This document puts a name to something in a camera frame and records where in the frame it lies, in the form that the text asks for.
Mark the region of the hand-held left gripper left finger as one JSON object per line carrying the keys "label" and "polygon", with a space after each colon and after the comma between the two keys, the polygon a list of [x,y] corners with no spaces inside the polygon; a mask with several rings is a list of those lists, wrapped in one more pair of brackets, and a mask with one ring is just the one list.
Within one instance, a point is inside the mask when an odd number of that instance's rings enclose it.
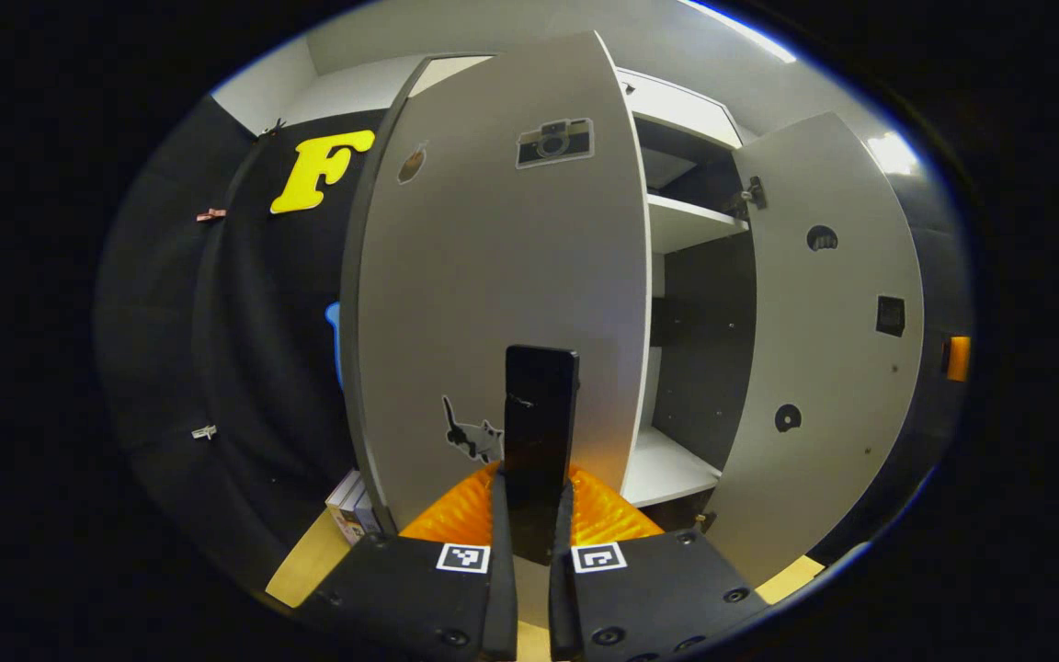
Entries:
{"label": "hand-held left gripper left finger", "polygon": [[504,468],[462,479],[399,535],[370,533],[297,612],[348,661],[513,661],[518,598]]}

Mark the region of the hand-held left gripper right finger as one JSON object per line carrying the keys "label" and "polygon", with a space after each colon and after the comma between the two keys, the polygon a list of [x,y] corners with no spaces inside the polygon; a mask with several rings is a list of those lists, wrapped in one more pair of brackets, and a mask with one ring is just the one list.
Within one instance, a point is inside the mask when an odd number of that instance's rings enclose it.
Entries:
{"label": "hand-held left gripper right finger", "polygon": [[554,661],[693,661],[769,613],[698,527],[663,531],[572,468],[548,590]]}

